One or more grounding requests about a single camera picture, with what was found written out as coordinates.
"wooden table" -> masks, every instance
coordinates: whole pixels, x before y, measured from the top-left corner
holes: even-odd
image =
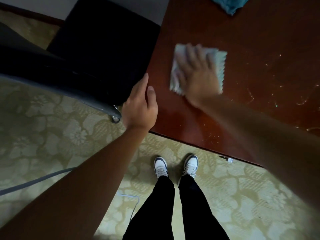
[[[230,17],[211,0],[170,0],[147,72],[153,133],[255,163],[213,119],[169,91],[177,43],[228,52],[223,94],[320,135],[320,0],[249,0]]]

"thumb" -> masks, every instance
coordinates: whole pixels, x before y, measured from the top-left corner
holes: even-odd
[[[148,86],[148,92],[147,92],[147,96],[148,96],[148,108],[151,109],[157,109],[158,110],[158,104],[157,104],[157,100],[156,100],[156,93],[155,90],[152,86]]]

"white sneaker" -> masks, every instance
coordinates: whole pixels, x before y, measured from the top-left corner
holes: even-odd
[[[165,161],[165,159],[163,157],[157,157],[154,160],[154,172],[157,175],[157,177],[159,178],[160,176],[166,176],[168,177],[168,165],[167,162]]]
[[[184,162],[182,176],[190,175],[191,177],[196,177],[196,171],[198,169],[198,158],[196,155],[190,155],[187,157],[186,161]]]

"hand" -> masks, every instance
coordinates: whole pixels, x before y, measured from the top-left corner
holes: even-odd
[[[142,128],[149,131],[156,123],[158,104],[154,88],[148,87],[148,103],[145,98],[149,75],[146,73],[131,90],[128,100],[122,107],[122,120],[124,126],[129,128]]]
[[[176,55],[178,67],[176,72],[186,99],[194,107],[201,108],[208,98],[220,94],[219,82],[214,61],[204,55],[201,44],[195,48],[186,45],[186,57]]]

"black pants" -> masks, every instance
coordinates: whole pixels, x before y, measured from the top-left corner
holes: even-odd
[[[186,240],[229,239],[212,215],[205,195],[193,177],[182,176],[179,190]],[[150,196],[129,223],[123,240],[173,239],[171,227],[173,210],[174,184],[168,177],[161,176]]]

